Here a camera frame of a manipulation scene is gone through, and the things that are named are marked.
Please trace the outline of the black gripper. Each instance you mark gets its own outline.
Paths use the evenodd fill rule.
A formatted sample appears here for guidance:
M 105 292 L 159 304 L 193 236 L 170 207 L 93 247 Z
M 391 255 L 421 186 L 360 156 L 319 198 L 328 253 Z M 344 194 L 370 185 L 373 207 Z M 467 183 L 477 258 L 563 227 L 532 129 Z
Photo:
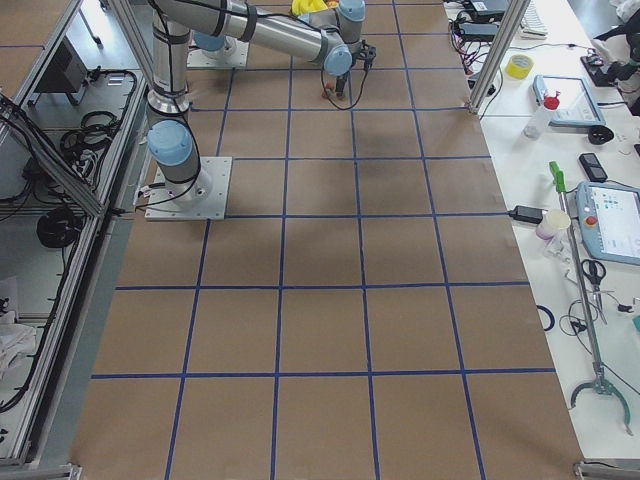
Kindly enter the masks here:
M 341 73 L 336 77 L 335 81 L 335 93 L 343 93 L 347 81 L 350 78 L 351 70 L 355 67 L 358 61 L 361 60 L 362 54 L 360 52 L 346 53 L 339 52 L 336 56 L 338 66 L 342 68 Z

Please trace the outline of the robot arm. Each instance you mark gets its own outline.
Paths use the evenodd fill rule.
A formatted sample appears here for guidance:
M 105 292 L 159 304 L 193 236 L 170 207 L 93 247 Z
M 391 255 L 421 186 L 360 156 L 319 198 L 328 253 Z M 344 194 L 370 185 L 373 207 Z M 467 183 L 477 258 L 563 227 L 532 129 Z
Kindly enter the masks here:
M 186 72 L 195 33 L 255 43 L 318 65 L 334 77 L 348 75 L 366 47 L 361 40 L 363 1 L 342 1 L 335 9 L 300 17 L 263 10 L 248 1 L 151 1 L 152 86 L 147 96 L 147 143 L 180 200 L 205 188 L 201 160 L 188 126 Z

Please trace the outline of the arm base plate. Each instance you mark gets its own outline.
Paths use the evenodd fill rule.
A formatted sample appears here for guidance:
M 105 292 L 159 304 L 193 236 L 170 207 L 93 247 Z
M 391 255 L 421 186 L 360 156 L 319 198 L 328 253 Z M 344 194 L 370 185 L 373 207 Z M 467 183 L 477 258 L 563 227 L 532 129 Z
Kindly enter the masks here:
M 234 39 L 225 42 L 222 48 L 209 51 L 191 41 L 187 58 L 190 70 L 233 70 L 247 65 L 249 45 Z
M 148 221 L 223 220 L 226 214 L 232 172 L 231 157 L 201 157 L 201 171 L 190 183 L 173 184 L 157 167 L 154 181 L 163 183 L 149 196 L 150 206 L 145 208 Z

